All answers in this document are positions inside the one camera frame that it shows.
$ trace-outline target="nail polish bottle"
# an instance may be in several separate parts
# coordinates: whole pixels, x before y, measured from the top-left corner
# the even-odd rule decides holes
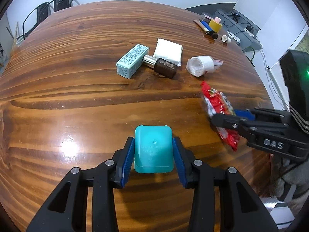
[[[157,58],[150,55],[145,55],[143,64],[152,68],[156,73],[159,73],[167,78],[172,79],[176,74],[177,65],[172,64],[162,58]]]

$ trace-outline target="turquoise box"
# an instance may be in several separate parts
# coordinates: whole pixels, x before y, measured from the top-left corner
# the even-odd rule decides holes
[[[135,171],[168,173],[173,168],[172,129],[169,126],[138,126],[135,129]]]

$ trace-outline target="pink cap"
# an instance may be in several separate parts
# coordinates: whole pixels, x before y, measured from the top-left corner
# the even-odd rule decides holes
[[[214,19],[214,21],[215,21],[215,22],[217,22],[217,23],[220,23],[220,21],[221,21],[221,18],[219,18],[219,17],[216,17],[216,18]]]

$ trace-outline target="das logo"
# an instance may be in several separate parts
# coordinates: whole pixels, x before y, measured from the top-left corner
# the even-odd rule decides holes
[[[273,141],[270,141],[269,139],[264,139],[264,145],[267,145],[267,146],[271,146],[271,147],[275,147],[275,148],[278,148],[278,149],[282,149],[283,148],[283,143],[282,142],[278,142],[278,145],[277,143],[273,140]]]

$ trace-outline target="wooden table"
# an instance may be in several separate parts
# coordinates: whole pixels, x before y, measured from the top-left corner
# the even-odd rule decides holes
[[[141,124],[170,126],[197,158],[237,167],[258,194],[267,194],[268,154],[244,139],[236,153],[222,144],[201,108],[202,78],[185,70],[187,60],[224,61],[205,79],[234,108],[272,107],[268,94],[240,48],[221,35],[204,36],[193,22],[199,18],[156,3],[97,2],[52,14],[26,38],[0,79],[0,202],[21,231],[70,168],[111,158]],[[131,79],[116,73],[116,62],[136,44],[152,55],[157,38],[183,46],[173,80],[146,66]],[[175,170],[132,170],[125,189],[114,193],[120,232],[187,230],[193,192],[182,188]],[[90,193],[88,231],[91,199]],[[219,206],[216,222],[218,231]]]

